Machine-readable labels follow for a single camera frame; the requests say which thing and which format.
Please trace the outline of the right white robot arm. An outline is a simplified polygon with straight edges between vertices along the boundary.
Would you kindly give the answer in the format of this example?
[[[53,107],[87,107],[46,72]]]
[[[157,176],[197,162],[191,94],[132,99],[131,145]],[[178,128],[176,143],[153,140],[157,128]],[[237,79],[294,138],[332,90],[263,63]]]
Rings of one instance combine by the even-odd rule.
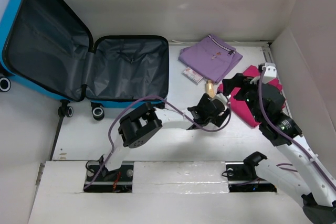
[[[284,96],[263,79],[254,80],[241,73],[224,79],[223,93],[238,88],[236,100],[244,101],[262,135],[292,164],[297,174],[272,163],[264,154],[254,152],[244,159],[243,173],[247,178],[264,179],[292,198],[312,223],[335,223],[335,179],[312,151],[302,130],[285,115]]]

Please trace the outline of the purple shirt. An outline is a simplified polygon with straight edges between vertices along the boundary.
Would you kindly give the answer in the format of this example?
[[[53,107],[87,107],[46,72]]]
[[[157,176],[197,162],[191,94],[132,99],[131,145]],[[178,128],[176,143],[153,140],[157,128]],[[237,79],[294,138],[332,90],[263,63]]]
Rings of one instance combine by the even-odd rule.
[[[212,34],[182,49],[179,55],[180,62],[214,83],[221,82],[242,58],[236,48]]]

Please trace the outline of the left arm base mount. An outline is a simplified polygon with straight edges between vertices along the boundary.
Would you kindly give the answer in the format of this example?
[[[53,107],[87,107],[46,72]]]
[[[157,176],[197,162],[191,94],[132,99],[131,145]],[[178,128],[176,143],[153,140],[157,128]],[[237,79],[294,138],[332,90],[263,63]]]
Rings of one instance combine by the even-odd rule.
[[[106,168],[98,175],[97,179],[88,187],[99,170],[99,164],[86,165],[87,174],[83,185],[86,193],[132,193],[134,162],[124,162],[117,170],[108,171]]]

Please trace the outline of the small pink printed card pack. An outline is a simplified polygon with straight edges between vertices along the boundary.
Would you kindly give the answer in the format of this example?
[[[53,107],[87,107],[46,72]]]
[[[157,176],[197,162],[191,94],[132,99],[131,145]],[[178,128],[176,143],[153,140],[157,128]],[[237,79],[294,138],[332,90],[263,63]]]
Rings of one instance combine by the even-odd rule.
[[[204,79],[203,76],[198,74],[196,71],[194,71],[190,67],[185,68],[182,71],[182,75],[187,77],[189,80],[191,80],[196,85],[198,85]]]

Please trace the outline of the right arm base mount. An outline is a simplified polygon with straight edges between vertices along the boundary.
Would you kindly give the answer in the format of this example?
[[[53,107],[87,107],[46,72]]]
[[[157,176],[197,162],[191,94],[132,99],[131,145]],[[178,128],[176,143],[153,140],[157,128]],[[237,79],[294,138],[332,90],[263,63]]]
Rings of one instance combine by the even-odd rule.
[[[227,179],[230,193],[276,193],[277,188],[270,182],[257,178],[244,170],[243,162],[225,162],[221,174]]]

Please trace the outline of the beige cosmetic tube gold cap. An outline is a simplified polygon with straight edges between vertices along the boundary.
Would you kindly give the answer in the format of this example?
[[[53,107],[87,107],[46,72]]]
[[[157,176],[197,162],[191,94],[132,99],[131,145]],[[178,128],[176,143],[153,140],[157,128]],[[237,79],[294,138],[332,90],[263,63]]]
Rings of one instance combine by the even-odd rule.
[[[206,81],[206,93],[209,95],[210,98],[213,98],[216,95],[212,80]]]

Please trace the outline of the blue hard-shell suitcase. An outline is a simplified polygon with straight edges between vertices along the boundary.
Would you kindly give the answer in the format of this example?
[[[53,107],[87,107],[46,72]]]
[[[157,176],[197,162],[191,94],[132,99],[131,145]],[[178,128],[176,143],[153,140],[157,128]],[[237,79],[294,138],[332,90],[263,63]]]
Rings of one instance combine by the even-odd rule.
[[[89,100],[95,120],[106,108],[160,103],[169,91],[169,44],[156,35],[94,39],[64,0],[9,0],[1,18],[1,91],[13,81],[61,102]]]

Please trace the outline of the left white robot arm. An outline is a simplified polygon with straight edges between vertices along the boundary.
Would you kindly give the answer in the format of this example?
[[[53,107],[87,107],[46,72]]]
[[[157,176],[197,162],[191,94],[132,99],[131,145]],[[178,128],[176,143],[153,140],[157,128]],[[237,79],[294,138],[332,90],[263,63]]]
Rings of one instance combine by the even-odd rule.
[[[100,176],[105,180],[114,179],[129,150],[141,147],[161,129],[218,132],[228,125],[232,115],[229,97],[222,93],[214,97],[203,94],[196,106],[187,108],[191,118],[167,101],[165,103],[172,110],[156,109],[146,102],[131,112],[127,107],[117,116],[108,130],[111,149],[99,158]]]

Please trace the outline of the magenta garment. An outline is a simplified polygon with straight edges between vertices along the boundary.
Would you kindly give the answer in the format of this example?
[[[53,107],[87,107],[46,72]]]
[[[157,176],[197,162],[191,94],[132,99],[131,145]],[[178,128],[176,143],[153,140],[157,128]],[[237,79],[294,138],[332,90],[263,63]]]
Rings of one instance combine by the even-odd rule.
[[[258,71],[258,68],[256,66],[250,65],[244,72],[243,72],[244,76],[248,76],[248,77],[256,77],[259,76],[260,73]],[[238,101],[234,98],[234,96],[238,93],[238,91],[240,90],[240,88],[235,88],[232,92],[231,92],[231,98],[230,98],[230,102],[231,102],[231,108],[232,111],[242,120],[244,121],[247,125],[249,125],[252,128],[257,127],[260,123],[257,122],[252,113],[250,112],[247,104],[244,101]]]

